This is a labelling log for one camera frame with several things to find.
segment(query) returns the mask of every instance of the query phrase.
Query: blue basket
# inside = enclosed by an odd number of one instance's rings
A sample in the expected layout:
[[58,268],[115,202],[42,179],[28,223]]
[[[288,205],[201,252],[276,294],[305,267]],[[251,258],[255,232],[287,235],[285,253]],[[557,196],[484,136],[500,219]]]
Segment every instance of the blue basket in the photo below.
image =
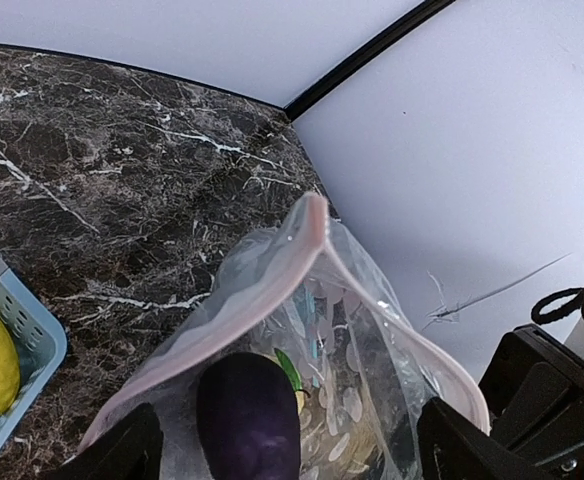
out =
[[0,318],[10,331],[21,365],[21,389],[0,416],[0,449],[21,420],[67,350],[63,327],[25,288],[0,258]]

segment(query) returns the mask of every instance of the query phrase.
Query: clear plastic bag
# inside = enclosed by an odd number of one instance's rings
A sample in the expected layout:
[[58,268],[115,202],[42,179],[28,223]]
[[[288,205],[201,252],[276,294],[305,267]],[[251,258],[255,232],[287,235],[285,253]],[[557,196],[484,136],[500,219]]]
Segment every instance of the clear plastic bag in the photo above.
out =
[[418,478],[416,421],[437,395],[484,432],[472,378],[412,329],[389,283],[327,202],[304,195],[279,229],[244,237],[211,295],[106,402],[79,451],[150,402],[163,480],[211,476],[196,433],[199,374],[230,351],[285,352],[310,395],[300,411],[306,479]]

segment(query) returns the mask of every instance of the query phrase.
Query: eggplant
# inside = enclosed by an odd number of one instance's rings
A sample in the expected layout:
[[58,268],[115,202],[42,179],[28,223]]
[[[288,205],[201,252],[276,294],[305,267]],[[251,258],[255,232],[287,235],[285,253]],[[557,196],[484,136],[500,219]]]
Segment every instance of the eggplant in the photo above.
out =
[[298,480],[301,426],[285,371],[254,353],[208,367],[196,399],[199,440],[215,480]]

